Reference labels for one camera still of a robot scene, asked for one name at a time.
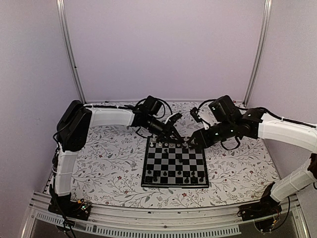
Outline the black white chessboard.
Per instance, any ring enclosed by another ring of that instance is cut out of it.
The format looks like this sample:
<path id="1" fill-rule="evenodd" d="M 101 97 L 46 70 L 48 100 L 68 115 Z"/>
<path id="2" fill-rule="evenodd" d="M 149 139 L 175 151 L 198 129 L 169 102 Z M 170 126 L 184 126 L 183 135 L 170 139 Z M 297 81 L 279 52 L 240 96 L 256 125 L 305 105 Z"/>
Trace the black white chessboard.
<path id="1" fill-rule="evenodd" d="M 157 183 L 146 183 L 146 176 L 159 176 Z M 191 183 L 191 177 L 198 179 L 197 184 Z M 209 178 L 204 149 L 188 149 L 184 144 L 161 143 L 153 136 L 147 138 L 141 187 L 149 188 L 208 188 Z"/>

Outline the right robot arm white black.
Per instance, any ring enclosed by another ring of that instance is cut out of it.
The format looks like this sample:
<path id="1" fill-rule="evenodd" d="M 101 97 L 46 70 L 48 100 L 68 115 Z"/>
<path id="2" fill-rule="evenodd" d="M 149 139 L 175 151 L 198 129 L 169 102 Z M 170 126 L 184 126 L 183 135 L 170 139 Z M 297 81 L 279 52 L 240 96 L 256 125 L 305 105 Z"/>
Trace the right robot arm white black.
<path id="1" fill-rule="evenodd" d="M 278 117 L 265 108 L 251 108 L 241 112 L 211 110 L 217 123 L 212 124 L 198 108 L 190 111 L 191 116 L 203 123 L 189 141 L 201 148 L 209 148 L 217 143 L 223 144 L 230 138 L 240 141 L 247 137 L 262 140 L 271 155 L 281 155 L 277 147 L 282 147 L 291 157 L 287 166 L 288 174 L 269 184 L 256 206 L 260 216 L 267 216 L 275 205 L 286 197 L 296 194 L 317 180 L 317 126 L 302 121 Z"/>

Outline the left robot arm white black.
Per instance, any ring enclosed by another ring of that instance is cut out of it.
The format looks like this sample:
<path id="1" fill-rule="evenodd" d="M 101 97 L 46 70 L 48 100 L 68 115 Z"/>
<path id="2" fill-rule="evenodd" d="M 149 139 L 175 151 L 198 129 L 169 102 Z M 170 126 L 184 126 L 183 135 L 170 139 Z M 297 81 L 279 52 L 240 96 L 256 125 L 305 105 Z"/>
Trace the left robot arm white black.
<path id="1" fill-rule="evenodd" d="M 63 215 L 70 215 L 73 203 L 69 201 L 70 185 L 75 159 L 85 146 L 89 129 L 95 126 L 122 125 L 127 127 L 142 127 L 156 135 L 163 143 L 183 143 L 183 138 L 175 128 L 175 123 L 181 119 L 181 113 L 174 113 L 160 121 L 158 114 L 163 102 L 161 99 L 148 96 L 142 104 L 126 106 L 106 106 L 83 104 L 79 100 L 70 103 L 56 126 L 53 139 L 57 143 L 53 159 L 53 183 L 50 194 L 55 208 Z"/>

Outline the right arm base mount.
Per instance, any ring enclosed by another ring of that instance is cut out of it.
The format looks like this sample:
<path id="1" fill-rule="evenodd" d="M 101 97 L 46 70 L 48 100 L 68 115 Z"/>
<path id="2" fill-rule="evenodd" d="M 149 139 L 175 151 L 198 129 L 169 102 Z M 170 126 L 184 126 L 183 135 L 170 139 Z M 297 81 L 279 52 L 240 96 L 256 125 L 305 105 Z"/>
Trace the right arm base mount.
<path id="1" fill-rule="evenodd" d="M 281 211 L 280 205 L 272 207 L 269 203 L 255 202 L 239 206 L 237 216 L 242 221 L 253 220 L 258 231 L 269 233 L 273 231 L 279 221 Z"/>

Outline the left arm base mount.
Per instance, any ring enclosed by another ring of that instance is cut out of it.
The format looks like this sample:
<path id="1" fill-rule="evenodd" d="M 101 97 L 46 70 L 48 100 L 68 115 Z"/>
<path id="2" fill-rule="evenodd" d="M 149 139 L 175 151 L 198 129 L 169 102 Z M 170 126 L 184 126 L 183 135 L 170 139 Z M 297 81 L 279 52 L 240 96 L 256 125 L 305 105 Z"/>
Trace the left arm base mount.
<path id="1" fill-rule="evenodd" d="M 54 200 L 52 198 L 48 211 L 64 215 L 67 218 L 87 221 L 91 212 L 91 204 L 88 202 L 71 201 L 69 199 L 58 198 Z"/>

